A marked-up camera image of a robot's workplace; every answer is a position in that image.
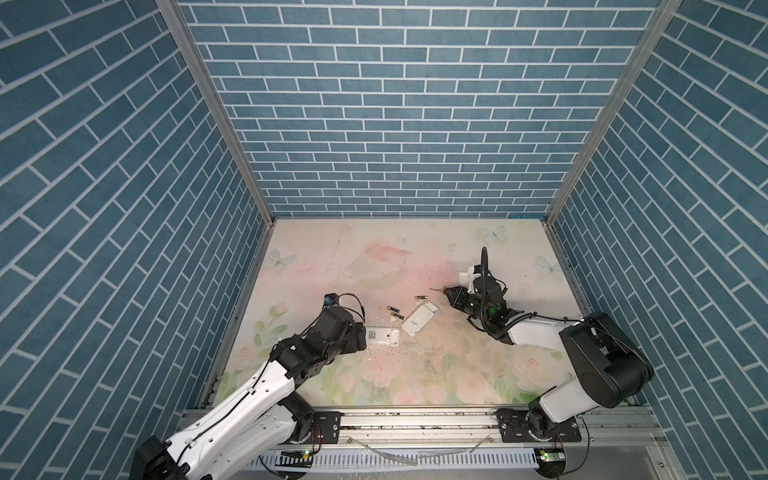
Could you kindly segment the white remote with display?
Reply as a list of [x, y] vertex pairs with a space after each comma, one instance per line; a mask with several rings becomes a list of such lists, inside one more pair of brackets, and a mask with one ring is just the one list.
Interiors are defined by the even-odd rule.
[[400, 330], [391, 327], [367, 327], [366, 343], [368, 346], [397, 347], [400, 345]]

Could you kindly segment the grey white remote control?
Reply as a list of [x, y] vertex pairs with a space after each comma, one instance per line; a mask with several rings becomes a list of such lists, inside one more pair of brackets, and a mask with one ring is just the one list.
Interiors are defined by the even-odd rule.
[[437, 314], [439, 307], [430, 300], [422, 301], [404, 320], [401, 330], [411, 337], [416, 336]]

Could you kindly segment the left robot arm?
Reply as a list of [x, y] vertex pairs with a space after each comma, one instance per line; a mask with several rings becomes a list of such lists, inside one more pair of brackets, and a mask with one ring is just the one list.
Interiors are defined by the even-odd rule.
[[275, 344], [257, 372], [205, 416], [135, 451], [131, 479], [229, 479], [267, 450], [306, 439], [314, 408], [298, 388], [336, 357], [367, 348], [364, 317], [324, 306], [302, 332]]

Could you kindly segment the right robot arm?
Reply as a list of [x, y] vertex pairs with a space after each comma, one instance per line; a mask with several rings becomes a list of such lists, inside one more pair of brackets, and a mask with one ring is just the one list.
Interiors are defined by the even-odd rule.
[[606, 313], [580, 319], [543, 316], [509, 307], [506, 287], [491, 273], [462, 273], [457, 286], [442, 290], [449, 305], [466, 314], [475, 329], [511, 346], [560, 353], [574, 377], [528, 403], [529, 432], [542, 440], [596, 407], [613, 408], [636, 395], [654, 377], [646, 355]]

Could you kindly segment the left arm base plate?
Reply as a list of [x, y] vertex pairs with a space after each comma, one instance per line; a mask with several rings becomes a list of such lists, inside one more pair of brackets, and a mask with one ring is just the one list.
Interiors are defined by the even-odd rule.
[[316, 411], [312, 418], [299, 420], [294, 433], [289, 437], [290, 444], [315, 443], [337, 444], [341, 431], [342, 413], [340, 411]]

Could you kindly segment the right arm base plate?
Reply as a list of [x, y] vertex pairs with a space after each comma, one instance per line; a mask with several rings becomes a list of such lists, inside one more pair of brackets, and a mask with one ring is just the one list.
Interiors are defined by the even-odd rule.
[[495, 412], [498, 429], [504, 443], [556, 442], [578, 443], [582, 435], [574, 418], [553, 423], [544, 414], [511, 408]]

